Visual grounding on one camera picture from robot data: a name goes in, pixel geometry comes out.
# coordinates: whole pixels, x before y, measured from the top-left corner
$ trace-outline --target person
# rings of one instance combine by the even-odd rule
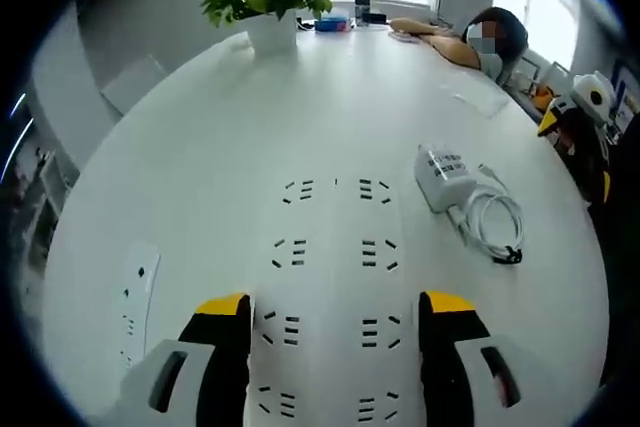
[[[391,21],[391,28],[420,37],[454,64],[482,71],[497,81],[505,66],[515,63],[527,48],[528,34],[515,15],[500,7],[478,14],[460,38],[441,27],[412,19]]]

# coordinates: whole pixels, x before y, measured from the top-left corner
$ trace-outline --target face mask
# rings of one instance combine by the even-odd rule
[[[482,22],[469,27],[467,30],[467,42],[477,52],[483,54],[496,53],[496,39],[482,36]]]

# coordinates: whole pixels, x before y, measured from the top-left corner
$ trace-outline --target white table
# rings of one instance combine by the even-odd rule
[[[424,141],[446,141],[509,186],[525,215],[520,266],[468,250],[446,215],[430,212],[412,178]],[[162,255],[148,351],[176,338],[200,302],[252,288],[256,212],[267,193],[310,172],[393,179],[408,290],[471,300],[492,333],[549,365],[567,415],[585,407],[605,357],[608,301],[573,180],[480,73],[426,45],[360,31],[303,33],[295,59],[262,61],[246,34],[229,38],[153,89],[98,149],[58,224],[44,298],[47,362],[83,412],[102,411],[118,393],[115,298],[131,243]]]

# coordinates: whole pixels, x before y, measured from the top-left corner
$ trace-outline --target dark hair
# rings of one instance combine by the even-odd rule
[[[518,18],[506,9],[489,7],[480,12],[464,29],[461,40],[467,42],[469,27],[479,22],[493,21],[500,25],[504,37],[496,39],[496,53],[504,63],[514,62],[527,48],[529,34]]]

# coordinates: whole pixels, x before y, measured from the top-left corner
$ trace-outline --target charger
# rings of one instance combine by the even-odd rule
[[[414,175],[431,210],[446,211],[463,238],[494,262],[518,264],[524,238],[522,209],[493,170],[481,164],[478,173],[480,181],[469,173],[460,155],[447,147],[418,148]],[[487,240],[484,218],[494,204],[502,205],[513,222],[511,242],[497,245]]]

